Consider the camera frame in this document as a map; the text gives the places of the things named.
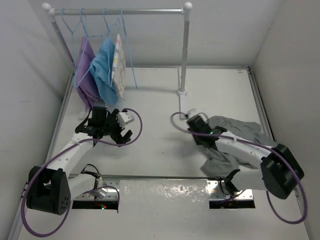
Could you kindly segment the grey t shirt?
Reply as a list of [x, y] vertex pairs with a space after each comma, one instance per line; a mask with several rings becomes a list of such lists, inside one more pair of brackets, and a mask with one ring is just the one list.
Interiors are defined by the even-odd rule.
[[[222, 127], [227, 130], [229, 137], [236, 136], [239, 140], [249, 141], [269, 147], [278, 144], [269, 136], [262, 133], [261, 126], [257, 122], [240, 121], [224, 116], [212, 116], [207, 123], [213, 129]], [[253, 145], [234, 141], [233, 138], [219, 138], [216, 142], [217, 149], [204, 148], [207, 160], [201, 167], [201, 171], [211, 178], [225, 178], [233, 170], [240, 167], [257, 170], [259, 167], [253, 162], [254, 154], [250, 153]]]

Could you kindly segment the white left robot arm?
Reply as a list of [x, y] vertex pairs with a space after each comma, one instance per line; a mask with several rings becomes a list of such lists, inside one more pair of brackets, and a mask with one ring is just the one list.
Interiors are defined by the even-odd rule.
[[82, 170], [70, 178], [72, 170], [104, 136], [109, 136], [117, 147], [129, 143], [133, 133], [125, 131], [125, 127], [134, 120], [134, 116], [125, 109], [112, 112], [105, 107], [90, 109], [63, 150], [46, 167], [35, 166], [30, 170], [26, 206], [60, 216], [75, 198], [97, 188], [102, 182], [99, 173]]

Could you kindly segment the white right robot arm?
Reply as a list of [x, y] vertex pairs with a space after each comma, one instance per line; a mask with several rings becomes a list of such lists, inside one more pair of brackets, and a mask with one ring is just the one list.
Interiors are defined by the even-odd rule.
[[304, 177], [304, 171], [288, 147], [255, 143], [235, 135], [229, 127], [214, 126], [201, 116], [187, 120], [188, 130], [208, 160], [203, 172], [219, 180], [224, 195], [245, 189], [269, 191], [285, 200]]

